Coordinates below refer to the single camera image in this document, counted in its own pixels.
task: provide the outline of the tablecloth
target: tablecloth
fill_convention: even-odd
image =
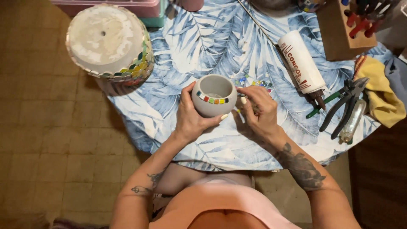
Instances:
[[[249,7],[247,2],[244,4],[275,43],[289,31],[300,31],[326,82],[325,96],[343,87],[345,79],[352,78],[353,61],[326,61],[314,13],[292,7],[282,12],[286,15],[269,17]],[[380,125],[364,116],[353,144],[339,144],[337,139],[331,140],[330,135],[342,116],[342,108],[326,131],[320,133],[319,127],[326,112],[305,118],[313,109],[312,105],[299,96],[275,48],[237,1],[208,0],[200,11],[194,13],[170,4],[166,16],[163,28],[150,29],[155,66],[144,84],[128,87],[99,81],[121,114],[138,149],[154,153],[160,147],[175,129],[181,89],[211,73],[228,76],[232,81],[246,74],[256,80],[268,78],[273,83],[270,95],[278,103],[278,124],[322,164],[334,160]],[[391,57],[391,52],[382,44],[368,54],[381,62]],[[328,103],[327,110],[336,102]],[[187,145],[174,160],[183,166],[205,171],[276,171],[282,168],[264,145],[241,134],[241,122],[244,123],[244,119],[240,114],[235,118],[229,115],[211,132]]]

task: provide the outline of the gray ceramic pot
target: gray ceramic pot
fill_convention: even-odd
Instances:
[[[222,75],[210,74],[199,79],[192,90],[192,102],[203,117],[228,114],[235,106],[237,91]]]

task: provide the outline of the black-handled pliers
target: black-handled pliers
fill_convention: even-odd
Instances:
[[[344,87],[341,90],[339,90],[340,92],[343,93],[340,96],[341,99],[328,111],[325,120],[322,123],[321,128],[319,129],[319,132],[324,131],[328,127],[335,113],[344,103],[346,103],[342,119],[339,122],[338,126],[335,128],[335,130],[332,132],[331,139],[333,140],[336,137],[338,137],[341,130],[347,124],[352,114],[353,108],[355,107],[356,101],[359,99],[360,93],[363,92],[368,82],[369,78],[366,77],[359,78],[355,81],[352,81],[351,79],[345,80]]]

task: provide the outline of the forearm tattoo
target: forearm tattoo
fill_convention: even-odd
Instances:
[[[297,184],[305,191],[313,191],[320,189],[322,181],[326,176],[321,176],[321,173],[312,165],[312,163],[304,158],[304,154],[294,153],[291,151],[291,145],[285,143],[283,150],[279,153],[281,165],[287,168]]]
[[[148,195],[153,194],[155,187],[157,187],[158,182],[160,181],[160,179],[166,169],[167,169],[167,167],[165,167],[160,173],[157,173],[157,174],[147,174],[147,176],[150,178],[150,180],[152,182],[151,188],[146,188],[146,187],[137,185],[134,188],[132,188],[131,190],[139,196],[148,196]]]

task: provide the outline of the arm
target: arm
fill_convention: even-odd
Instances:
[[[126,181],[116,198],[111,229],[147,229],[147,207],[154,189],[173,157],[208,127],[218,125],[227,115],[210,119],[195,110],[189,92],[195,82],[184,88],[177,111],[177,125],[170,137]]]
[[[240,88],[259,111],[254,114],[250,100],[242,97],[248,125],[278,151],[278,161],[305,190],[311,203],[315,229],[360,229],[349,202],[333,177],[291,140],[277,124],[277,103],[263,87]]]

